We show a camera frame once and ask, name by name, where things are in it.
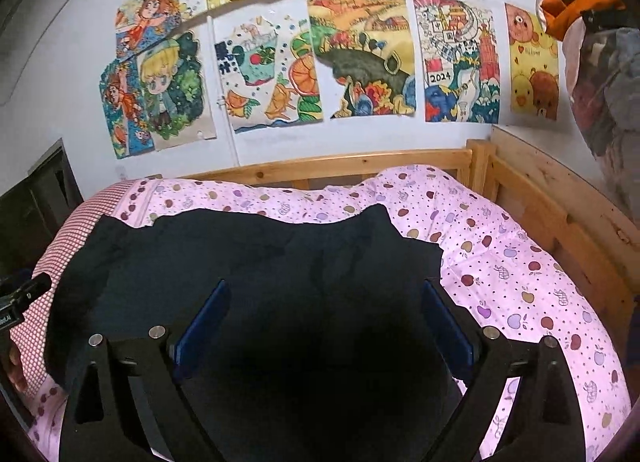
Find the silver screw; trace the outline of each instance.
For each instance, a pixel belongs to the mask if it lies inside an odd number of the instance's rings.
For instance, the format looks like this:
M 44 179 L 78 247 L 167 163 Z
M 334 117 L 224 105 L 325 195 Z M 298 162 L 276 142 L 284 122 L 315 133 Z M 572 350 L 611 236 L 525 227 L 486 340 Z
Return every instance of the silver screw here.
M 151 339 L 159 339 L 164 336 L 166 329 L 162 325 L 156 325 L 154 327 L 149 328 L 149 337 Z
M 553 336 L 545 336 L 545 345 L 549 348 L 556 348 L 558 346 L 558 340 Z
M 482 334 L 484 334 L 484 337 L 487 337 L 487 339 L 497 339 L 500 337 L 500 331 L 496 327 L 484 327 Z
M 102 334 L 94 334 L 91 337 L 89 337 L 89 344 L 92 347 L 97 347 L 100 343 L 102 343 Z

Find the black garment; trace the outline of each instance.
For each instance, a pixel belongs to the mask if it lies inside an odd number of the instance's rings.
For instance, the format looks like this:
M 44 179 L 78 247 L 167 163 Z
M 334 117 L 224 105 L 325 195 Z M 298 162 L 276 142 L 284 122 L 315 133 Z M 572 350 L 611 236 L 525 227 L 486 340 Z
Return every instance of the black garment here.
M 144 336 L 224 279 L 229 314 L 183 390 L 229 462 L 420 460 L 460 400 L 420 314 L 441 256 L 379 205 L 322 225 L 103 217 L 58 285 L 47 369 L 68 387 L 89 336 Z

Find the red checkered bedding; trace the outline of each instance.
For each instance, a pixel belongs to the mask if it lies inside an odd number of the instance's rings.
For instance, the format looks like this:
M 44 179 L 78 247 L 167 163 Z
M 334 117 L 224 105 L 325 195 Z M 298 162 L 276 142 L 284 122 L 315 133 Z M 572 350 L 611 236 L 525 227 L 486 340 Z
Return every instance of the red checkered bedding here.
M 84 245 L 95 223 L 102 215 L 110 215 L 133 181 L 120 182 L 100 191 L 79 206 L 69 216 L 56 238 L 47 247 L 36 265 L 34 274 L 47 272 L 51 276 L 51 290 L 39 298 L 25 312 L 25 321 L 11 330 L 11 338 L 22 355 L 24 376 L 29 384 L 26 396 L 33 398 L 47 372 L 44 367 L 44 343 L 49 320 L 49 309 L 58 282 L 71 257 Z

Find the pink quilt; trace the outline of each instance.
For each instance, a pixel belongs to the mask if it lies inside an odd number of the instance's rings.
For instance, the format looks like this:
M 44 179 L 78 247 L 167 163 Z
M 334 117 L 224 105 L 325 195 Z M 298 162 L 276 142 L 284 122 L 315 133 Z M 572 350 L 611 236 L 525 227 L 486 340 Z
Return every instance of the pink quilt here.
M 327 223 L 376 203 L 386 206 L 403 236 L 443 248 L 442 285 L 481 325 L 494 325 L 514 339 L 537 342 L 552 334 L 560 341 L 578 393 L 588 461 L 594 460 L 630 411 L 620 361 L 603 324 L 555 260 L 508 214 L 443 171 L 410 165 L 383 171 L 356 187 L 321 191 L 143 179 L 130 185 L 112 214 L 133 227 L 198 208 Z M 513 379 L 504 389 L 481 446 L 483 457 L 494 452 L 517 385 Z M 52 389 L 57 398 L 51 398 Z M 47 379 L 36 395 L 42 413 L 31 437 L 50 460 L 58 456 L 60 393 Z

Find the brown bear drawing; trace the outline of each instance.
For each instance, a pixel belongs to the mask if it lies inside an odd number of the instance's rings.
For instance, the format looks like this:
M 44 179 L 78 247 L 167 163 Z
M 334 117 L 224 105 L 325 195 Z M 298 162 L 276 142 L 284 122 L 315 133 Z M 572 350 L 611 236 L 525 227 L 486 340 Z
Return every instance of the brown bear drawing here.
M 554 121 L 558 116 L 558 82 L 547 72 L 534 72 L 529 79 L 533 87 L 533 105 L 536 114 Z
M 538 42 L 540 36 L 533 31 L 533 21 L 529 12 L 513 5 L 507 7 L 507 25 L 509 26 L 509 44 L 513 45 L 516 41 L 520 43 L 528 43 L 529 41 Z

